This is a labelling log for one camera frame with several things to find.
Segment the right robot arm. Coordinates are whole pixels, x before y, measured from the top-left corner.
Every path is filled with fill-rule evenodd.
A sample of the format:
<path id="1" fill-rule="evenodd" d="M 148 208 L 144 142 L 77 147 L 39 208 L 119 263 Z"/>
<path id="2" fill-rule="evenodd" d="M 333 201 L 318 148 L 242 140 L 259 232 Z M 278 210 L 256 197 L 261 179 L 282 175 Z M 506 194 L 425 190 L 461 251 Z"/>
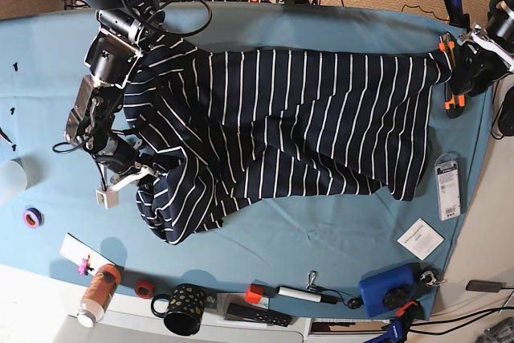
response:
<path id="1" fill-rule="evenodd" d="M 129 78 L 164 17 L 158 10 L 160 0 L 85 1 L 95 9 L 100 28 L 85 55 L 89 73 L 68 115 L 64 141 L 53 150 L 64 154 L 82 149 L 92 157 L 100 171 L 96 201 L 109 209 L 118 204 L 121 189 L 155 173 L 112 124 L 122 109 Z"/>

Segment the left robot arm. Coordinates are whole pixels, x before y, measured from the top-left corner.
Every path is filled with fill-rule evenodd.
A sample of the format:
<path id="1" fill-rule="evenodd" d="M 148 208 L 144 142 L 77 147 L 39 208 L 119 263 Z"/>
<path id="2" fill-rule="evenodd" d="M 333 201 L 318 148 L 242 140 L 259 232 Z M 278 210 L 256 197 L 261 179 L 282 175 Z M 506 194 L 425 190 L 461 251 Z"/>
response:
<path id="1" fill-rule="evenodd" d="M 490 0 L 487 24 L 474 23 L 456 38 L 458 53 L 449 80 L 454 95 L 475 96 L 513 73 L 513 0 Z"/>

